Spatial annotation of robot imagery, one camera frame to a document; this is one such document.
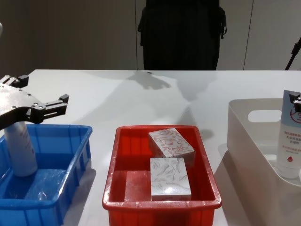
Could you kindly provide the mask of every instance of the black stand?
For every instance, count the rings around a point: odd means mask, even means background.
[[[293,50],[292,50],[292,57],[291,57],[290,61],[288,62],[287,66],[286,66],[286,68],[285,68],[286,71],[287,71],[288,69],[290,69],[290,67],[291,67],[291,65],[292,65],[292,63],[293,63],[293,60],[294,60],[295,57],[297,56],[297,54],[298,54],[298,52],[300,51],[300,49],[301,49],[301,38],[300,38],[299,42],[297,42],[297,43],[295,44],[295,46],[293,47]]]

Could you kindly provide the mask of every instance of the table surface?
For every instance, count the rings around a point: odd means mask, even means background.
[[[70,95],[67,114],[44,123],[93,127],[92,169],[82,178],[64,225],[109,225],[102,196],[117,127],[185,124],[199,128],[222,195],[214,226],[251,226],[223,162],[228,103],[300,91],[300,76],[298,71],[34,71],[24,90],[40,101]]]

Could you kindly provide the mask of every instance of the white bottle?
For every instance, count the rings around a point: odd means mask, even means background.
[[[14,174],[17,177],[26,177],[36,172],[36,155],[25,122],[17,122],[7,127],[4,135]]]
[[[287,90],[283,95],[276,171],[289,179],[299,177],[301,169],[301,113],[294,108],[294,100],[300,95]]]

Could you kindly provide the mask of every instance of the red plastic bin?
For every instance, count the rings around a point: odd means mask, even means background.
[[[196,150],[187,169],[191,201],[151,201],[148,133],[176,128]],[[195,126],[125,126],[116,130],[103,207],[110,226],[211,226],[222,205],[199,130]]]

